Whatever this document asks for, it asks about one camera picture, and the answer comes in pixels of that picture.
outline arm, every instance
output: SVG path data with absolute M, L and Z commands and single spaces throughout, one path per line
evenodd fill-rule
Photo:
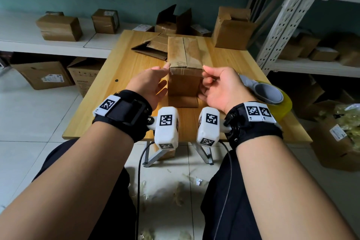
M 234 69 L 204 66 L 199 97 L 228 111 L 256 100 Z M 334 204 L 277 136 L 236 148 L 245 189 L 263 239 L 355 239 Z
M 156 108 L 167 89 L 159 82 L 169 71 L 140 73 L 128 90 Z M 133 148 L 118 128 L 95 122 L 53 165 L 0 215 L 0 239 L 87 239 L 99 219 Z

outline floor tile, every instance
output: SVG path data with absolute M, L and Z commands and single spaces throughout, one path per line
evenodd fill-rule
M 310 148 L 291 148 L 291 150 L 360 237 L 360 172 L 351 173 L 325 168 L 321 166 Z
M 75 86 L 34 90 L 9 70 L 0 78 L 0 141 L 47 142 L 78 94 Z
M 134 145 L 125 164 L 130 174 L 130 193 L 136 203 L 137 167 L 144 149 Z M 187 146 L 176 149 L 175 158 L 156 162 L 149 168 L 141 167 L 141 182 L 145 181 L 144 194 L 148 196 L 141 207 L 139 231 L 154 230 L 155 239 L 178 239 L 181 231 L 193 235 L 189 159 Z
M 7 206 L 45 142 L 0 141 L 0 206 Z
M 71 118 L 74 116 L 77 108 L 79 107 L 83 97 L 79 94 L 73 104 L 71 105 L 70 109 L 67 111 L 65 117 L 62 119 L 59 126 L 56 128 L 55 132 L 51 136 L 49 142 L 65 142 L 66 140 L 63 139 L 62 135 L 70 123 Z
M 32 182 L 32 180 L 34 179 L 34 177 L 38 174 L 38 172 L 40 171 L 41 167 L 44 164 L 44 161 L 46 159 L 46 157 L 50 154 L 50 152 L 52 150 L 54 150 L 57 146 L 59 146 L 61 144 L 61 142 L 48 142 L 46 144 L 46 146 L 44 147 L 44 149 L 42 150 L 42 152 L 40 153 L 40 155 L 38 156 L 38 158 L 36 159 L 35 163 L 33 164 L 33 166 L 31 167 L 31 169 L 29 170 L 29 172 L 26 174 L 24 180 L 21 182 L 21 184 L 19 185 L 19 187 L 17 188 L 16 192 L 14 193 L 14 195 L 11 197 L 11 199 L 8 201 L 8 205 L 19 195 L 21 194 L 21 192 Z
M 194 240 L 201 240 L 205 227 L 204 215 L 200 210 L 201 202 L 210 179 L 219 170 L 219 167 L 226 156 L 226 150 L 223 145 L 212 147 L 211 153 L 214 160 L 214 165 L 205 164 L 203 159 L 197 153 L 193 146 L 189 146 L 189 169 L 190 169 L 190 184 L 191 184 L 191 201 L 193 209 L 194 221 Z M 202 179 L 200 186 L 196 185 L 194 179 Z

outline black pants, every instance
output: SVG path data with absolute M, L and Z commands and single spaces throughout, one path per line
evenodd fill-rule
M 64 142 L 56 147 L 46 158 L 36 179 L 58 158 L 60 158 L 77 139 Z M 246 195 L 240 165 L 234 150 L 232 159 L 232 185 L 216 240 L 251 239 L 260 240 L 260 233 Z M 230 161 L 225 156 L 219 171 L 210 180 L 201 211 L 205 216 L 204 240 L 214 240 L 218 220 L 224 205 L 230 181 Z M 136 210 L 129 196 L 130 177 L 124 168 L 115 183 L 106 206 L 97 221 L 89 239 L 129 239 L 135 238 Z

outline forearm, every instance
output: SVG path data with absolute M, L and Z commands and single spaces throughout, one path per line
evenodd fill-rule
M 279 137 L 250 139 L 236 152 L 264 240 L 355 238 L 330 199 Z
M 0 238 L 87 239 L 133 144 L 114 126 L 94 123 L 3 211 Z

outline black wrist strap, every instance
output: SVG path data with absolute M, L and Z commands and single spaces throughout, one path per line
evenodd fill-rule
M 148 117 L 153 112 L 150 104 L 144 97 L 130 90 L 120 91 L 115 96 L 116 102 L 109 100 L 109 96 L 94 111 L 96 113 L 99 109 L 101 111 L 106 109 L 104 115 L 95 114 L 92 123 L 105 122 L 111 124 L 128 134 L 134 142 L 142 140 L 149 130 L 147 128 Z
M 274 123 L 264 121 L 252 122 L 248 119 L 248 113 L 244 104 L 233 107 L 225 117 L 225 126 L 230 125 L 232 130 L 226 133 L 227 140 L 232 149 L 253 138 L 261 136 L 278 136 L 281 139 L 281 129 Z

